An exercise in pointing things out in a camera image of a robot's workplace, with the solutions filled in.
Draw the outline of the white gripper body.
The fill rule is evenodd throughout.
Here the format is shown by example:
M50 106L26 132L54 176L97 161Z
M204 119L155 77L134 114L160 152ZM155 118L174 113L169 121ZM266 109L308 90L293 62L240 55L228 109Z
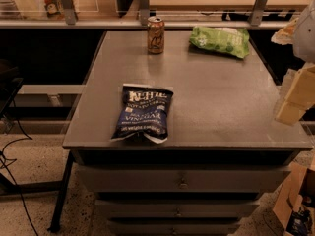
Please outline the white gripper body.
M305 62L315 62L315 0L302 11L297 19L278 30L271 38L272 43L291 44L293 54Z

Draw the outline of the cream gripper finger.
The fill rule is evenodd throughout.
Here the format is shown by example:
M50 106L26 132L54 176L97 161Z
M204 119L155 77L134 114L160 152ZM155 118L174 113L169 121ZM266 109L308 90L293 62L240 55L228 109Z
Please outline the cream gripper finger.
M315 105L315 64L305 64L298 71L288 69L275 105L275 119L294 125Z

